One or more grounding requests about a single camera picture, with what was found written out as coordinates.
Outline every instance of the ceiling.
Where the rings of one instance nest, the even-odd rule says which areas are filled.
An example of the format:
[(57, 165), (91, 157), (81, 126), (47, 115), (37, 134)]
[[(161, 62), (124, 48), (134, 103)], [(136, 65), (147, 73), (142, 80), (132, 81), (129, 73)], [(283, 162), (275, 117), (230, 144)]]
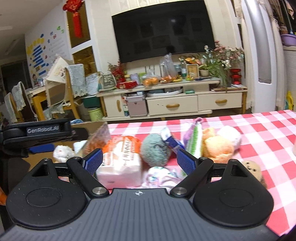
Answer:
[[(61, 2), (62, 0), (0, 0), (0, 29), (12, 26), (10, 30), (0, 31), (0, 60), (24, 55), (25, 33)], [(5, 55), (14, 39), (19, 39), (18, 43), (9, 55)]]

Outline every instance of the black handheld device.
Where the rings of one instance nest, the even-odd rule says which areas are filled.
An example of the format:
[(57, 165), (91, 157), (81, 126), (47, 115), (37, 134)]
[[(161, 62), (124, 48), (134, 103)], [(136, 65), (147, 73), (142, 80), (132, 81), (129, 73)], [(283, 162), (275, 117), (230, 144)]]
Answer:
[(45, 158), (9, 193), (13, 226), (0, 241), (296, 240), (296, 228), (279, 237), (265, 225), (272, 196), (238, 160), (216, 164), (179, 150), (177, 158), (185, 156), (195, 169), (170, 193), (115, 188), (111, 194), (83, 167), (85, 159)]

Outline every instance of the blue gripper pad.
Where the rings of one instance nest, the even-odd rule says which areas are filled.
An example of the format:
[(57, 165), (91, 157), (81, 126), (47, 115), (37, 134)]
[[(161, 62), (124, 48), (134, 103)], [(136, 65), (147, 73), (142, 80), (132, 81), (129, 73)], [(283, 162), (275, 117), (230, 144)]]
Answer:
[(185, 150), (178, 150), (177, 163), (183, 169), (183, 171), (189, 175), (196, 169), (196, 158)]
[(103, 152), (101, 149), (97, 148), (84, 157), (82, 166), (87, 170), (92, 176), (96, 173), (96, 170), (103, 163)]

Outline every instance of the red vase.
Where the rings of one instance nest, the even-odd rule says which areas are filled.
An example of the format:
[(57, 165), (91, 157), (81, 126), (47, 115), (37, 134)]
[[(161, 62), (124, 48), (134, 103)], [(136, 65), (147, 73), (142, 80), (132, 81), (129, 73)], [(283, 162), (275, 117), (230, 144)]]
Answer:
[(238, 74), (241, 71), (241, 69), (230, 69), (230, 72), (233, 73), (233, 75), (231, 76), (231, 78), (233, 79), (232, 84), (234, 85), (240, 85), (241, 81), (241, 74)]

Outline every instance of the green plush ball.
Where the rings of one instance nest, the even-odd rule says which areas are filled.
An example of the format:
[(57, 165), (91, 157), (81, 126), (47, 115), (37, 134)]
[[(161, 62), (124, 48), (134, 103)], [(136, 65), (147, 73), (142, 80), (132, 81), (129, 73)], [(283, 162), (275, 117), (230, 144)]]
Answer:
[(142, 142), (140, 155), (151, 167), (164, 167), (172, 151), (159, 134), (150, 134)]

